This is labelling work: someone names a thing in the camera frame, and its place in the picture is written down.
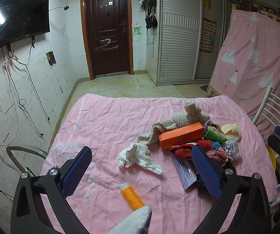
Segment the white knit gloved left hand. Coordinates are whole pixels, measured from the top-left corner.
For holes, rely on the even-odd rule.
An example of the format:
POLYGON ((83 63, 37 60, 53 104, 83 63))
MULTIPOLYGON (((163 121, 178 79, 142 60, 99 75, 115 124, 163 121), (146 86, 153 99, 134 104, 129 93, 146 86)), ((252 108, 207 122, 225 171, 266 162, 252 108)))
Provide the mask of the white knit gloved left hand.
POLYGON ((149 206, 141 207, 123 221, 119 222, 114 226, 109 232, 110 233, 126 233, 126 234, 139 234, 148 233, 148 228, 150 226, 152 217, 152 210, 149 206))

